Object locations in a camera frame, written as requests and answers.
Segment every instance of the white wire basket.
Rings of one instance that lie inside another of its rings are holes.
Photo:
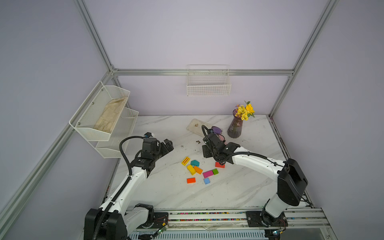
[[[188,65],[188,96],[229,96],[229,65]]]
[[[102,82],[99,84],[102,87],[83,115],[75,122],[75,114],[69,123],[103,158],[119,158],[122,157],[119,149],[120,142],[132,134],[139,112],[125,107],[130,93],[128,90],[117,86],[105,86]],[[121,102],[123,107],[119,112],[114,113],[116,121],[109,127],[110,132],[94,129],[106,105],[113,99],[124,97],[126,98]],[[124,142],[123,151],[126,150],[128,142]]]

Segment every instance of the vase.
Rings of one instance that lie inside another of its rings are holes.
[[[237,113],[237,110],[235,109],[233,111],[232,123],[231,125],[229,125],[228,131],[227,131],[228,136],[230,136],[231,138],[240,137],[241,129],[243,128],[243,120],[241,120],[241,118],[236,117],[235,116],[236,113]]]

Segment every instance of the wall-mounted basket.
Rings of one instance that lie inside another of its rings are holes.
[[[188,65],[188,96],[229,96],[229,65]]]
[[[139,112],[126,108],[129,91],[103,83],[79,120],[70,125],[94,147],[103,158],[122,157],[119,144],[132,134]],[[125,151],[128,142],[123,144]]]

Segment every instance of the pink block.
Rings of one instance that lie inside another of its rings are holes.
[[[213,176],[214,175],[214,173],[212,172],[212,170],[211,171],[208,171],[208,172],[203,172],[203,176],[204,176],[204,178],[206,178],[206,177],[210,177],[210,176]]]

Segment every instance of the blue block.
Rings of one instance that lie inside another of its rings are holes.
[[[200,163],[196,160],[193,160],[193,161],[191,161],[191,165],[198,167],[198,166],[200,166]]]

